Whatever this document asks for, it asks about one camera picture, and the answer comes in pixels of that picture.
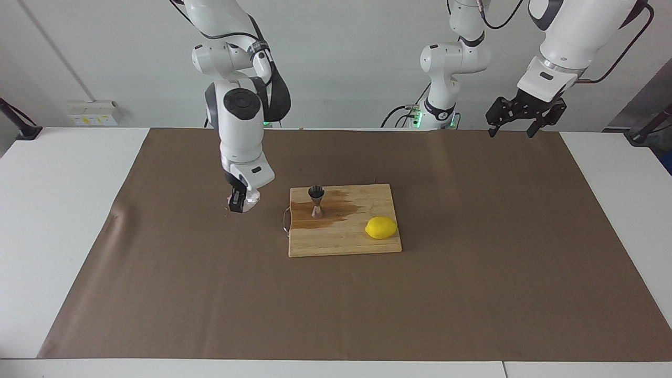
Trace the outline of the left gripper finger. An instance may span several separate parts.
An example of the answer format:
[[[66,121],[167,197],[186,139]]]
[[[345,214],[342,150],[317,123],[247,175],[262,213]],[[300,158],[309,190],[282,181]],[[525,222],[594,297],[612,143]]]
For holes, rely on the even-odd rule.
[[[515,100],[506,100],[498,97],[486,112],[486,120],[489,125],[489,136],[494,138],[501,127],[517,119]]]
[[[535,120],[527,129],[528,138],[533,138],[540,129],[546,126],[554,126],[562,117],[566,108],[566,103],[554,102],[545,114],[539,113],[535,115]]]

